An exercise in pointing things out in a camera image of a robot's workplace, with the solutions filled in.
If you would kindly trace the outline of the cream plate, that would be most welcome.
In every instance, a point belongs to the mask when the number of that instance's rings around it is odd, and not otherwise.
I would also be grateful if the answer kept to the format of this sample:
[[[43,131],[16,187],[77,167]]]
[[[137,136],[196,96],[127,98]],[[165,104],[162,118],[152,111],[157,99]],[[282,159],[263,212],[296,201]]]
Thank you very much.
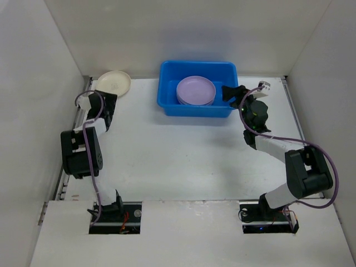
[[[123,71],[110,71],[101,75],[96,83],[96,90],[121,97],[131,87],[131,77]]]

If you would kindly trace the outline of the small purple plate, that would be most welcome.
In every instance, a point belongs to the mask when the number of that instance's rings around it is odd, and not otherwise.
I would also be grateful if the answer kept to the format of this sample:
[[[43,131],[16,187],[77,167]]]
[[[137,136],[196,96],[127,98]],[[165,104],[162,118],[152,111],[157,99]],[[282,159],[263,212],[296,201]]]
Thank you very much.
[[[215,85],[205,77],[189,76],[181,80],[176,88],[176,97],[188,103],[207,103],[215,99]]]

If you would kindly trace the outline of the blue plate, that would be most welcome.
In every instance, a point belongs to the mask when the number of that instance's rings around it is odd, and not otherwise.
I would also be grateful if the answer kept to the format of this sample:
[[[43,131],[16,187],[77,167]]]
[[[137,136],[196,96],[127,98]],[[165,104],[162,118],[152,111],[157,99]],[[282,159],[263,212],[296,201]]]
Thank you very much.
[[[201,103],[201,104],[196,104],[196,103],[188,103],[180,98],[177,99],[178,103],[181,105],[190,105],[190,106],[210,106],[214,103],[214,100],[207,102],[207,103]]]

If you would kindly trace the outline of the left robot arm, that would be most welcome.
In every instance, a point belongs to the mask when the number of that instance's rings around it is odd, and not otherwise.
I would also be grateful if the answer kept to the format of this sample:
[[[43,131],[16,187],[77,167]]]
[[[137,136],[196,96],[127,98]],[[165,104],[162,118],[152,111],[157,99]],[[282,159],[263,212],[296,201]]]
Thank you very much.
[[[83,124],[60,134],[62,164],[66,174],[75,179],[95,177],[103,168],[99,136],[111,126],[117,95],[89,90],[75,98],[76,107],[87,112]]]

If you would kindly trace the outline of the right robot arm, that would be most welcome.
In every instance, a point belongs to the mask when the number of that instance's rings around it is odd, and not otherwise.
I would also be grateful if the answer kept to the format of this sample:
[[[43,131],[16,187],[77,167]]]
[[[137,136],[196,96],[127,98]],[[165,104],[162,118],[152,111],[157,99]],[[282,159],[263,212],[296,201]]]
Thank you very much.
[[[222,100],[239,111],[245,127],[243,134],[246,144],[285,165],[286,182],[259,197],[259,216],[270,220],[278,212],[286,213],[291,204],[302,203],[307,196],[333,189],[329,202],[321,206],[322,209],[329,207],[335,202],[339,190],[335,163],[325,150],[312,142],[271,133],[266,126],[268,107],[260,100],[266,96],[267,90],[265,82],[260,82],[253,90],[245,86],[222,87]]]

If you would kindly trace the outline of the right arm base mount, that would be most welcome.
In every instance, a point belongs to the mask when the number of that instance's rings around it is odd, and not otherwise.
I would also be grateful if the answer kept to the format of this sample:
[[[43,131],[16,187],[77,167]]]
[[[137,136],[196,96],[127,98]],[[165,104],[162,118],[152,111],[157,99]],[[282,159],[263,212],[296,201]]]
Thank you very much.
[[[263,214],[257,201],[244,201],[239,208],[244,234],[296,234],[299,230],[298,218],[288,207]]]

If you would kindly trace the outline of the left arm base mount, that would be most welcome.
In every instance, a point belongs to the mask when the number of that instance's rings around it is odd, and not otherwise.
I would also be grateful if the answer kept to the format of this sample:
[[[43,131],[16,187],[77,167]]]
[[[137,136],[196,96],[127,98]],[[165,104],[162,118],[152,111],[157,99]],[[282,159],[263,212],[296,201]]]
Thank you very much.
[[[99,220],[90,226],[89,234],[133,235],[141,230],[142,202],[115,203],[102,207]]]

